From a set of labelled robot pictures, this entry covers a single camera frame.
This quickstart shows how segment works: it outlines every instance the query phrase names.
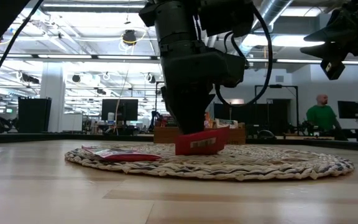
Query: man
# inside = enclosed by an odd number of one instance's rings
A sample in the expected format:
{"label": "man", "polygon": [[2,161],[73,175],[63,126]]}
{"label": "man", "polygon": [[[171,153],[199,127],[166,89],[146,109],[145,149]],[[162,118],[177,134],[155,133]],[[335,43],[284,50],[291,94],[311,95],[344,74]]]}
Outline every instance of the man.
{"label": "man", "polygon": [[331,133],[337,140],[347,140],[341,131],[341,125],[336,119],[333,109],[328,106],[328,96],[317,96],[317,105],[312,106],[306,113],[309,123],[318,126],[327,133]]}

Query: computer monitor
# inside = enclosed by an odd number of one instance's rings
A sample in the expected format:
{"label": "computer monitor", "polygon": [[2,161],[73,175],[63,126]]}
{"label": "computer monitor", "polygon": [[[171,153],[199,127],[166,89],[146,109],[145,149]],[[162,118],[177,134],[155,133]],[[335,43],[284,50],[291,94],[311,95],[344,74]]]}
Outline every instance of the computer monitor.
{"label": "computer monitor", "polygon": [[339,118],[358,119],[358,102],[338,101]]}
{"label": "computer monitor", "polygon": [[[102,120],[107,121],[110,112],[116,113],[118,100],[103,99],[102,101]],[[118,121],[137,121],[138,100],[120,100],[117,120]]]}

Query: round rug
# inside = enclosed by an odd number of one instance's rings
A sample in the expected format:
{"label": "round rug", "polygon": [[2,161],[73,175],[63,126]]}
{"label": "round rug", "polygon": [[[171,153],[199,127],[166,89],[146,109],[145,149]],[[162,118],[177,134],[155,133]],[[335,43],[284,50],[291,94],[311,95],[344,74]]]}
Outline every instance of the round rug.
{"label": "round rug", "polygon": [[105,161],[83,149],[65,154],[68,161],[101,170],[217,180],[317,179],[352,172],[353,163],[338,156],[278,147],[227,145],[213,156],[176,156],[173,144],[113,145],[162,156],[157,161]]}

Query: red package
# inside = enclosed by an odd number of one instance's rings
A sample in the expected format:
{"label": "red package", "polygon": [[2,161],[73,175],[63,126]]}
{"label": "red package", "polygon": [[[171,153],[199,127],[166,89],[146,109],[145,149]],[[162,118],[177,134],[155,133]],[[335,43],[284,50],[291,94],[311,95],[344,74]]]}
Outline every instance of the red package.
{"label": "red package", "polygon": [[175,154],[178,155],[213,155],[224,149],[229,138],[229,127],[186,134],[176,138]]}
{"label": "red package", "polygon": [[82,149],[102,157],[105,160],[109,161],[126,161],[126,162],[136,162],[136,161],[156,161],[161,159],[158,155],[153,154],[144,154],[132,149],[118,149],[118,148],[106,148],[106,147],[85,147],[82,146]]}

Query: green shirt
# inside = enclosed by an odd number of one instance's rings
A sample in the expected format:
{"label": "green shirt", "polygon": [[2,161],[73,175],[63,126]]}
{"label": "green shirt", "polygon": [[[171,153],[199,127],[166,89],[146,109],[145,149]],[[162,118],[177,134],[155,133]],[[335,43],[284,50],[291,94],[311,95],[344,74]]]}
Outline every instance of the green shirt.
{"label": "green shirt", "polygon": [[312,122],[313,125],[317,125],[326,131],[333,129],[336,122],[336,115],[333,109],[328,106],[312,106],[306,113],[308,121]]}

